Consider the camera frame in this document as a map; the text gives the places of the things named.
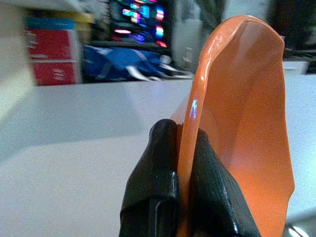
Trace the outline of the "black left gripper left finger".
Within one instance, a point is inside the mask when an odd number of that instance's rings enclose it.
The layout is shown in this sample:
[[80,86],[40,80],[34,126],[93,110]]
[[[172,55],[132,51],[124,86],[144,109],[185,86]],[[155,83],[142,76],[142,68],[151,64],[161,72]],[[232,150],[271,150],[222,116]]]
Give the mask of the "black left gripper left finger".
[[126,183],[120,211],[121,237],[174,237],[180,189],[177,169],[177,124],[156,122],[148,144]]

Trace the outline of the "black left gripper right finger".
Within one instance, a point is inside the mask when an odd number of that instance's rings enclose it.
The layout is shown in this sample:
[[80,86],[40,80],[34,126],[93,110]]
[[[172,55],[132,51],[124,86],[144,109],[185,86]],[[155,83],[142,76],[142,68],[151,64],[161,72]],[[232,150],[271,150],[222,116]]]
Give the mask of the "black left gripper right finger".
[[199,130],[191,176],[191,220],[195,237],[259,237],[242,191]]

